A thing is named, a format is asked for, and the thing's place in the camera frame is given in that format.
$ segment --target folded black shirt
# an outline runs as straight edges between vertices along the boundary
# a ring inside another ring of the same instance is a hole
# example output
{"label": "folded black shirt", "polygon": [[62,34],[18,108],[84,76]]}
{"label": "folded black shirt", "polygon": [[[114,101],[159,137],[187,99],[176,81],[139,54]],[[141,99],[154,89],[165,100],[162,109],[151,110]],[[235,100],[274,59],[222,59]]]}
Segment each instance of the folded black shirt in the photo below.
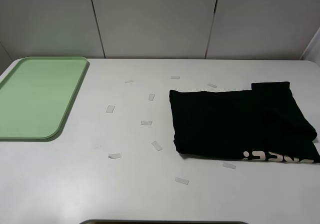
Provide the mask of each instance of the folded black shirt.
{"label": "folded black shirt", "polygon": [[171,90],[176,150],[227,160],[320,162],[316,130],[297,106],[290,83],[251,86],[220,93]]}

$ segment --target light green plastic tray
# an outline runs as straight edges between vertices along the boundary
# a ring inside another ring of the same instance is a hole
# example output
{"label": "light green plastic tray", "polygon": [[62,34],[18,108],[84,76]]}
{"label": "light green plastic tray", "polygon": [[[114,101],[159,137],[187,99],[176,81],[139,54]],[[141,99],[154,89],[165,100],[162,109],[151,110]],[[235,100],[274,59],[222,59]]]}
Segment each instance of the light green plastic tray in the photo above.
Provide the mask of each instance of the light green plastic tray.
{"label": "light green plastic tray", "polygon": [[88,65],[83,57],[20,60],[0,83],[0,141],[44,141],[58,133]]}

